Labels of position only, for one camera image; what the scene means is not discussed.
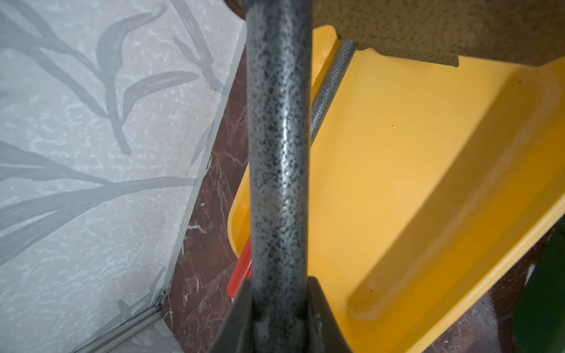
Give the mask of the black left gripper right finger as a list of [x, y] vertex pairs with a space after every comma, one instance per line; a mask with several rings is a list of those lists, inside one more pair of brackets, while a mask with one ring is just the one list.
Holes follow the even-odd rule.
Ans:
[[352, 352], [315, 277], [308, 278], [307, 313], [307, 352]]

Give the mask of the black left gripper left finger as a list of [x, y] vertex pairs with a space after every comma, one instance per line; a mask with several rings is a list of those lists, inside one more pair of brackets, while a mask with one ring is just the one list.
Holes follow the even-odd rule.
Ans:
[[251, 282], [244, 280], [209, 352], [254, 352]]

